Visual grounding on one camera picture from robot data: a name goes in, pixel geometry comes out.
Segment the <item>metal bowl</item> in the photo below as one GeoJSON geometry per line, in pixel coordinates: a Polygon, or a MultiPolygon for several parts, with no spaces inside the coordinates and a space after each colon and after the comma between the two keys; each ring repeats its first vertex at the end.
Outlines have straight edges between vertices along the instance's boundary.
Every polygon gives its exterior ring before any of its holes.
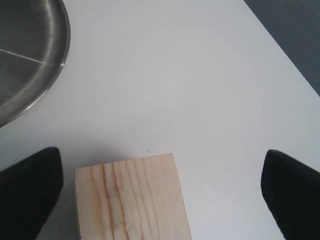
{"type": "Polygon", "coordinates": [[[47,92],[64,67],[69,46],[62,0],[0,1],[0,127],[47,92]]]}

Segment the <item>white tabletop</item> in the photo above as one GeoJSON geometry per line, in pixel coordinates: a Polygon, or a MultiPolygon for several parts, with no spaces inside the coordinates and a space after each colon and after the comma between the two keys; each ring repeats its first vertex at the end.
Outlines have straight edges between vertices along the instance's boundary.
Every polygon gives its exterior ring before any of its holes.
{"type": "Polygon", "coordinates": [[[0,129],[0,168],[48,146],[64,190],[41,240],[77,239],[73,171],[174,153],[193,240],[281,240],[268,149],[320,170],[320,98],[242,0],[64,0],[66,65],[0,129]]]}

